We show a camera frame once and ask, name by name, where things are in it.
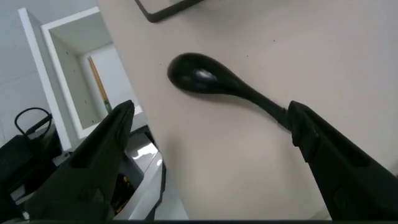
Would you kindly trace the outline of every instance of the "beige tabletop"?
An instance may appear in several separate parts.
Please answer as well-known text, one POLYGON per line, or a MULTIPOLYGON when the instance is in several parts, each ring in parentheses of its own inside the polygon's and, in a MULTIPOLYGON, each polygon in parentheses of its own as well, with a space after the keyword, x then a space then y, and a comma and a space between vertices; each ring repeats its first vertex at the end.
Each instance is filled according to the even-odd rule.
POLYGON ((133 0, 99 6, 190 218, 323 218, 326 207, 265 112, 169 82, 184 52, 217 59, 282 106, 305 103, 398 172, 398 1, 204 1, 158 24, 133 0))

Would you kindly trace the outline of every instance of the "black spoon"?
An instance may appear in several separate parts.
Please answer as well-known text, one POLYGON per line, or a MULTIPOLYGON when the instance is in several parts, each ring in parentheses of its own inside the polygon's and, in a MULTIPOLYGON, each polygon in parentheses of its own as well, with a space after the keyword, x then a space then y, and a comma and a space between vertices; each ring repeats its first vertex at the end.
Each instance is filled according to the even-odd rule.
POLYGON ((195 93, 234 95, 249 100, 275 118, 286 129, 287 111, 239 79, 221 63, 196 53, 177 56, 167 76, 179 89, 195 93))

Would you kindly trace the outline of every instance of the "black cable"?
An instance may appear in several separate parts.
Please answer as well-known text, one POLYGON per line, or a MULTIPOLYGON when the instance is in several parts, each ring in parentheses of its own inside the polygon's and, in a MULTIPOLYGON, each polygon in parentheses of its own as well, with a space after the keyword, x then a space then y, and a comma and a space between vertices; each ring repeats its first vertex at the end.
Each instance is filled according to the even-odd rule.
POLYGON ((52 120, 52 115, 51 115, 47 110, 45 110, 45 109, 43 109, 43 108, 39 108, 39 107, 32 107, 32 108, 27 108, 27 109, 21 111, 21 112, 15 117, 14 124, 15 124, 15 127, 18 129, 18 131, 21 132, 21 134, 22 134, 25 138, 29 139, 29 137, 28 137, 29 134, 32 134, 37 128, 41 127, 43 124, 45 124, 45 123, 48 121, 48 122, 49 122, 49 125, 47 126, 47 129, 44 131, 43 134, 41 134, 39 137, 36 138, 37 140, 41 140, 42 138, 44 138, 44 136, 45 136, 45 135, 48 133, 48 131, 50 130, 50 127, 51 127, 51 120, 52 120), (24 132, 24 131, 19 127, 19 125, 18 125, 18 119, 19 119, 19 117, 20 117, 22 114, 24 114, 25 112, 30 111, 30 110, 41 110, 41 111, 43 111, 44 113, 46 113, 47 116, 46 116, 45 118, 43 118, 41 121, 39 121, 37 124, 35 124, 33 127, 29 128, 26 132, 24 132))

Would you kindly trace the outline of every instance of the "white cabinet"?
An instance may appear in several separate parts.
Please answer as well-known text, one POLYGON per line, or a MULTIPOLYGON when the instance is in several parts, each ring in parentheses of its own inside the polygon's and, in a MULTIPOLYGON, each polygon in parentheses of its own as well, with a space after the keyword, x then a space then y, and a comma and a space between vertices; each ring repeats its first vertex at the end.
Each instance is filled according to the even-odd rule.
POLYGON ((132 131, 146 125, 134 90, 97 7, 42 24, 19 15, 63 150, 74 150, 108 114, 88 63, 94 61, 112 107, 132 100, 132 131))

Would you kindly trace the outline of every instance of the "cabinet door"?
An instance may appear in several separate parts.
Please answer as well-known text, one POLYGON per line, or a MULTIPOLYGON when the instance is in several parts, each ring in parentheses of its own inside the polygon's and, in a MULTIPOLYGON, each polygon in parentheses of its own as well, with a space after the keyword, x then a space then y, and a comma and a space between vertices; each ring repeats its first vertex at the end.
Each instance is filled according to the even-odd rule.
POLYGON ((42 23, 29 13, 26 8, 19 9, 18 13, 50 106, 62 149, 64 151, 73 149, 77 147, 78 140, 40 28, 42 23))

